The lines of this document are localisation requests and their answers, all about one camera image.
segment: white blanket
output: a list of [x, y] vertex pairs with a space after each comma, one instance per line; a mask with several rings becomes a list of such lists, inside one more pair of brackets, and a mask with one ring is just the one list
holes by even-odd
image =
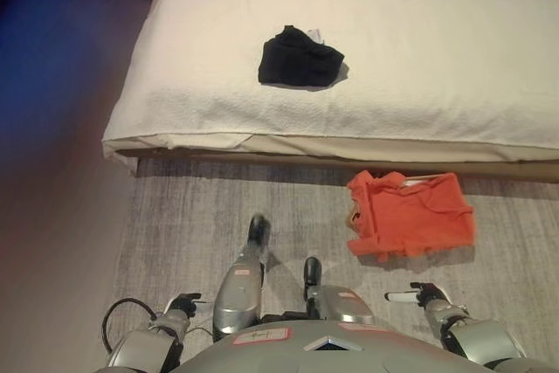
[[[319, 28], [345, 54], [348, 78], [316, 92], [260, 85], [262, 45], [284, 24]], [[261, 134], [559, 149], [558, 111], [559, 0], [160, 0], [104, 140]]]

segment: rug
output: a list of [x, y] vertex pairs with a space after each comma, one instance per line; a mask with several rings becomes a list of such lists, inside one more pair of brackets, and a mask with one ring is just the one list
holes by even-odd
[[[211, 302], [246, 241], [252, 214], [271, 223], [262, 314], [304, 310], [303, 264], [322, 262], [324, 283], [352, 288], [376, 324], [440, 345], [423, 310], [391, 303], [384, 292], [434, 282], [472, 317], [502, 321], [528, 356], [559, 366], [559, 185], [461, 180], [474, 207], [476, 246], [378, 263], [346, 246], [354, 172], [185, 161], [141, 161], [114, 281], [114, 298], [133, 296], [163, 310], [179, 293], [201, 292], [192, 326], [211, 330]], [[109, 323], [113, 343], [145, 323], [122, 307]], [[211, 344], [187, 335], [183, 360]]]

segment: orange polo shirt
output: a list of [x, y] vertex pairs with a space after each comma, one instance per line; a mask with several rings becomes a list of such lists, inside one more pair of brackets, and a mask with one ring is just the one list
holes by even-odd
[[368, 171], [349, 183], [358, 203], [359, 239], [350, 240], [354, 255], [417, 256], [440, 249], [473, 245], [473, 208], [466, 205], [453, 173], [404, 186], [405, 176], [391, 172], [374, 178]]

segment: black cloth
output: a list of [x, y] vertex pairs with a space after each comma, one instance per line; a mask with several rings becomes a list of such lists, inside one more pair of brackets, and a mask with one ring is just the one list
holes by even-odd
[[329, 86], [338, 77], [343, 54], [315, 43], [305, 32], [286, 25], [264, 43], [259, 67], [260, 83], [291, 86]]

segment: label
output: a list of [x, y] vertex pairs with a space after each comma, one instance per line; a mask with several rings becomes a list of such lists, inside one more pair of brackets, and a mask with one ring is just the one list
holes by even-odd
[[338, 323], [340, 327], [346, 329], [348, 331], [373, 331], [379, 332], [383, 331], [386, 332], [386, 329], [378, 328], [373, 325], [364, 325], [362, 323], [352, 323], [352, 322], [340, 322]]
[[257, 342], [276, 342], [289, 339], [291, 336], [290, 328], [261, 329], [253, 332], [246, 332], [235, 338], [233, 345], [256, 344]]

